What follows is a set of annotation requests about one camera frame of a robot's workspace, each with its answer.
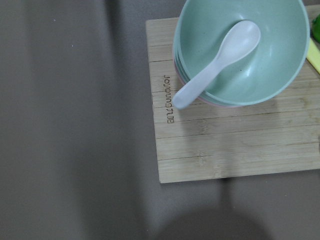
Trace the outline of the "yellow plastic knife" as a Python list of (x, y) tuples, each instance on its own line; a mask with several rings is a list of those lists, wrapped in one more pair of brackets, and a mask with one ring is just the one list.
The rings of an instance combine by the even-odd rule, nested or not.
[(320, 73), (320, 50), (313, 41), (312, 38), (309, 40), (309, 47), (307, 51), (307, 60), (313, 66), (313, 68)]

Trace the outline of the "light green bowl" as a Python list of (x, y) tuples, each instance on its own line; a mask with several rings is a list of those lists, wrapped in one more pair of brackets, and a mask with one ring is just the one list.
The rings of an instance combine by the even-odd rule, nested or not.
[(188, 0), (174, 36), (186, 75), (173, 105), (196, 98), (223, 106), (267, 101), (299, 74), (310, 39), (301, 0)]

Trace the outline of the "green lime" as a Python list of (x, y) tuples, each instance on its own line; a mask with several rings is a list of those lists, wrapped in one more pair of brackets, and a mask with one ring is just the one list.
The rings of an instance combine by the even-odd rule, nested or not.
[(320, 43), (320, 14), (311, 22), (311, 34), (315, 41)]

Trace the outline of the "white plastic spoon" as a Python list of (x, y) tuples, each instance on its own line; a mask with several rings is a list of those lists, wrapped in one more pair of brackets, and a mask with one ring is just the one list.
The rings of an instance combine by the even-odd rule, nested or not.
[(173, 97), (172, 104), (179, 110), (188, 107), (226, 67), (249, 55), (259, 44), (261, 30), (250, 20), (235, 24), (225, 35), (214, 59)]

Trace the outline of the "bamboo cutting board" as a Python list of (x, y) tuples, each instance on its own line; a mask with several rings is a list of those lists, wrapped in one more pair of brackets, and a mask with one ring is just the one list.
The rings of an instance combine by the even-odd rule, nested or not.
[(177, 18), (146, 26), (159, 181), (162, 184), (315, 170), (320, 167), (320, 76), (305, 62), (280, 95), (245, 107), (196, 100), (176, 110), (181, 87), (172, 43)]

